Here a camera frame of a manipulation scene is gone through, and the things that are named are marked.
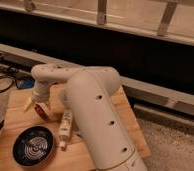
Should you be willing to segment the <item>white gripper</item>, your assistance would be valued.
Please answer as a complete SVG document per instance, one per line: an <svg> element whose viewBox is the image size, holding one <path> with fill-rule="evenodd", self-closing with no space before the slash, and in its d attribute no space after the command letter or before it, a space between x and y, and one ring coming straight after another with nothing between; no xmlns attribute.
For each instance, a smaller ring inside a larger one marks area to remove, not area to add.
<svg viewBox="0 0 194 171"><path fill-rule="evenodd" d="M39 103L44 102L47 114L51 117L53 115L53 111L51 108L51 103L50 101L48 101L49 97L50 97L50 84L47 82L36 81L32 91L32 98L29 97L27 99L23 111L24 112L28 111L35 105L35 102Z"/></svg>

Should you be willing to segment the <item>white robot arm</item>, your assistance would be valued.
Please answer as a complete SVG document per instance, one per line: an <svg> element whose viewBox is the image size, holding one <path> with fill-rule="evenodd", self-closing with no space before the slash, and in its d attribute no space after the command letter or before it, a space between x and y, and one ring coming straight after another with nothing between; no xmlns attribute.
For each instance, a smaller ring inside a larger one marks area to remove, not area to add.
<svg viewBox="0 0 194 171"><path fill-rule="evenodd" d="M110 99L121 86L115 68L39 64L31 75L30 103L48 101L53 84L66 85L67 104L97 171L148 171Z"/></svg>

